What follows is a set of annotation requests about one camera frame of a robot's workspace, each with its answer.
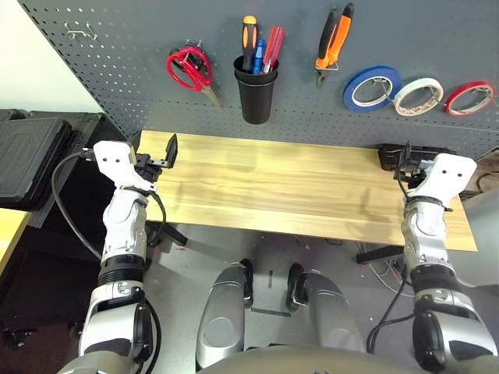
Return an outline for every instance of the gray floor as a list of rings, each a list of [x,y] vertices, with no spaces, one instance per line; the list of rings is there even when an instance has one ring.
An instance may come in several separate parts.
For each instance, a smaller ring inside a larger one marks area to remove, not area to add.
[[[368,267],[354,261],[354,242],[328,244],[323,238],[296,237],[255,231],[179,225],[189,238],[186,248],[163,243],[155,254],[146,279],[146,291],[161,319],[163,344],[154,373],[194,373],[196,332],[211,285],[226,266],[242,258],[253,262],[254,308],[287,312],[284,305],[288,269],[294,262],[306,270],[319,270],[330,277],[344,292],[364,339],[383,315],[394,293],[383,286]],[[379,271],[384,264],[377,264]],[[272,270],[272,281],[269,271]],[[384,277],[398,288],[393,275]],[[478,297],[487,300],[485,290]],[[496,308],[488,303],[484,311],[497,336]],[[412,312],[412,298],[402,297],[391,318]],[[303,335],[308,311],[302,307],[288,316],[272,316],[246,311],[246,346],[261,347],[271,343],[295,346],[313,343],[311,333]],[[406,365],[417,366],[412,357],[412,323],[410,321],[384,328],[377,340],[376,354]]]

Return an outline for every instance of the white tape roll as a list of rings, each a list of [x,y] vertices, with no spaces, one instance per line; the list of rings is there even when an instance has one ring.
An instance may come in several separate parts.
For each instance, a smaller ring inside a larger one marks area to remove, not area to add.
[[[433,95],[426,103],[414,107],[414,108],[404,108],[400,104],[407,97],[407,95],[413,93],[416,90],[420,90],[422,88],[430,88],[433,89],[435,95]],[[400,115],[404,115],[405,117],[410,117],[413,115],[421,115],[422,113],[426,113],[435,107],[442,97],[444,96],[444,89],[442,85],[436,79],[433,78],[421,78],[417,79],[414,82],[409,83],[395,95],[393,100],[393,105],[395,106],[395,110]]]

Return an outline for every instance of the red scissors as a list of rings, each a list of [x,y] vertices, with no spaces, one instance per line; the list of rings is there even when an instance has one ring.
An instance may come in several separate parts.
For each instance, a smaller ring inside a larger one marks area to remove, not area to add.
[[[196,65],[193,64],[192,60],[202,62],[203,69],[206,69],[206,74],[201,72]],[[184,79],[180,78],[173,65],[180,67],[181,70],[190,78],[190,82],[186,82]],[[177,81],[180,86],[186,88],[187,90],[192,90],[196,92],[202,92],[207,95],[210,100],[221,108],[220,101],[217,95],[211,89],[211,84],[213,83],[213,73],[211,71],[211,64],[208,57],[197,47],[186,46],[180,51],[175,51],[171,53],[166,59],[166,69],[172,78]]]

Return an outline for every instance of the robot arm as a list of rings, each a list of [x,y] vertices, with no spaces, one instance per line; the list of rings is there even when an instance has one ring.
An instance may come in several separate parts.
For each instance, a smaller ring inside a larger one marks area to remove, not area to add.
[[[107,234],[101,271],[90,297],[79,357],[60,374],[133,374],[152,354],[154,311],[143,290],[147,197],[156,191],[154,182],[161,168],[175,163],[176,136],[168,143],[167,153],[163,161],[140,155],[137,164],[128,143],[101,141],[94,146],[99,170],[116,190],[104,211]]]
[[[415,293],[412,340],[417,362],[431,372],[468,372],[470,359],[497,356],[492,336],[462,293],[444,245],[444,211],[475,169],[469,158],[441,153],[420,165],[408,181],[416,186],[405,194],[404,256]]]

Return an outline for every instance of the pen holder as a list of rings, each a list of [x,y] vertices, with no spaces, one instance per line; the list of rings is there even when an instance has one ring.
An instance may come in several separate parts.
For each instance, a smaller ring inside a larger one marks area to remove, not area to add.
[[[234,75],[239,84],[242,117],[248,123],[259,125],[271,116],[272,91],[278,77],[279,61],[267,74],[248,74],[242,70],[242,56],[234,61]]]

